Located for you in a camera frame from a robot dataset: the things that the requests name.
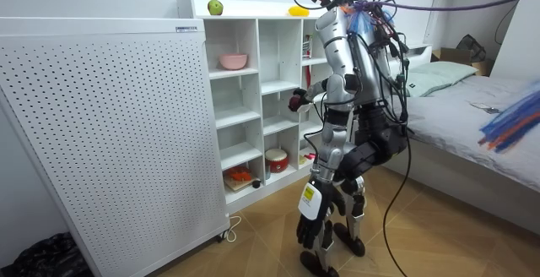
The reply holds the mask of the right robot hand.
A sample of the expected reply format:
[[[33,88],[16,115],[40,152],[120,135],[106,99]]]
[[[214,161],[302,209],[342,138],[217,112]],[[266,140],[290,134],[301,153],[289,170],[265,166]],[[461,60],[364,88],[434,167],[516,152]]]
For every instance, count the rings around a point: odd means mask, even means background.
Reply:
[[[288,108],[292,112],[308,112],[313,105],[315,95],[316,93],[312,88],[307,90],[297,88],[293,91],[293,94],[289,99]]]

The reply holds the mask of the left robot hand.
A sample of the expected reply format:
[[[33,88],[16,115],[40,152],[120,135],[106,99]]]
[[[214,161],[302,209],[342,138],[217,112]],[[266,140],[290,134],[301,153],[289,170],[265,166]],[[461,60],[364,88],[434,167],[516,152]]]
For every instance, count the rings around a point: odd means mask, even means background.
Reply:
[[[301,216],[296,236],[298,243],[304,248],[313,248],[327,211],[333,205],[337,206],[340,215],[345,215],[345,201],[336,186],[312,177],[303,188],[298,206]]]

